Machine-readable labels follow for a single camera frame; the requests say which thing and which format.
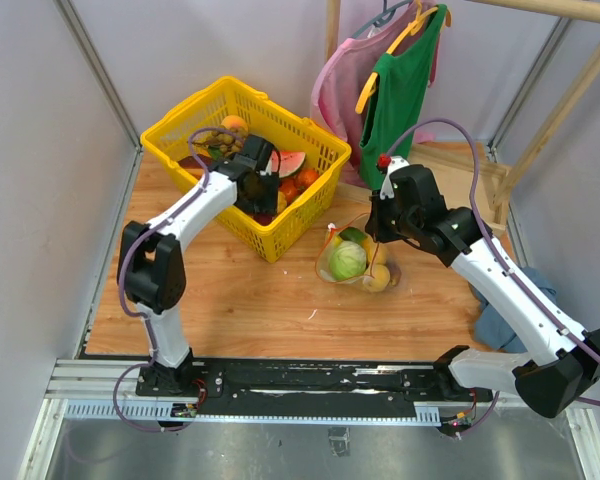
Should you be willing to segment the yellow plastic basket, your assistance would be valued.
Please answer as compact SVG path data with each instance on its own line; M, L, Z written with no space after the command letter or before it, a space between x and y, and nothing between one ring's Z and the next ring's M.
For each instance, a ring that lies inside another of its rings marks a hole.
M218 223L263 259L276 262L330 207L351 147L308 118L301 118L232 76L224 76L171 109L141 135L179 191L187 193L197 179L178 165L190 153L187 141L194 131L217 127L228 115L243 118L249 131L271 141L281 151L306 155L304 165L320 177L291 206L267 226L235 206L216 217Z

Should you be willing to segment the orange green mango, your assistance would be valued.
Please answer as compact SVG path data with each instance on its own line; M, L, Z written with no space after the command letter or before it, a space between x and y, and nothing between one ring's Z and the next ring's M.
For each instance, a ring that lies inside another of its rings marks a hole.
M338 236L343 241L350 241L357 244L362 244L365 241L367 234L356 227L349 226L347 228L342 229L338 233Z

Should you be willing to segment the dark red apple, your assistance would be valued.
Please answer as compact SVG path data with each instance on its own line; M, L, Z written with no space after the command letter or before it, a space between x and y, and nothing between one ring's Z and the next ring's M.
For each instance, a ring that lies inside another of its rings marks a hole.
M389 285L395 287L400 283L402 271L396 264L387 264L387 269L390 274Z

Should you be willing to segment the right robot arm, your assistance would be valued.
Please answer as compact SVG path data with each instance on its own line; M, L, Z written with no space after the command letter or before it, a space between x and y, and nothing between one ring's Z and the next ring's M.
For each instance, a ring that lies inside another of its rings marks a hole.
M459 347L433 375L435 392L454 400L470 387L518 395L554 418L600 378L600 329L588 331L560 311L511 261L477 205L450 209L433 172L382 156L384 180L371 196L367 232L377 242L402 240L436 256L474 286L524 344L521 354Z

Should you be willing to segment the green cabbage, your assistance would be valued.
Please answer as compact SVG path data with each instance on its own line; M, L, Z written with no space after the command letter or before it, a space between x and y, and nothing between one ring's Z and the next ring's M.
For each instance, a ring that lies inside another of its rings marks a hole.
M343 241L329 258L329 269L336 281L344 281L362 275L367 268L367 256L362 246Z

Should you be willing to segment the clear zip top bag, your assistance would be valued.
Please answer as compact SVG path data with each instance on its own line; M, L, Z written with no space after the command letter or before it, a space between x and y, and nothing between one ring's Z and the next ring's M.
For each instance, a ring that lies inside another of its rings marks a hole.
M381 293L397 287L402 271L388 248L366 232L369 214L353 220L329 223L315 272L324 282Z

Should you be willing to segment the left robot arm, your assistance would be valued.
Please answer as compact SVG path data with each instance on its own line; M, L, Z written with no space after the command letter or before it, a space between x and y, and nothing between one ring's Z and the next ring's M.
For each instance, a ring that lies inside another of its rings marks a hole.
M229 159L207 165L199 154L200 180L167 210L142 224L128 223L122 233L117 271L123 311L140 319L149 340L151 367L161 369L159 383L170 394L187 393L194 371L184 337L179 302L186 290L184 253L195 237L232 205L252 213L277 211L279 169L271 159L280 151L268 140L248 135Z

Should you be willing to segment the yellow apple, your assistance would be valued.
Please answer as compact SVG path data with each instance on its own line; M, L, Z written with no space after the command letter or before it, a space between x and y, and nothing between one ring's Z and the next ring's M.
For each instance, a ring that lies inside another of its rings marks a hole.
M365 271L362 287L369 293L384 291L391 280L391 273L384 264L370 265Z

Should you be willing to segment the yellow lemon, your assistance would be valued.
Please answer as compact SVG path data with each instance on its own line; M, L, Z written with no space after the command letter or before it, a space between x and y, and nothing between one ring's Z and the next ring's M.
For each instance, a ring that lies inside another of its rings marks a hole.
M371 236L366 236L362 242L366 252L368 265L385 265L388 261L388 250L384 244L376 243Z

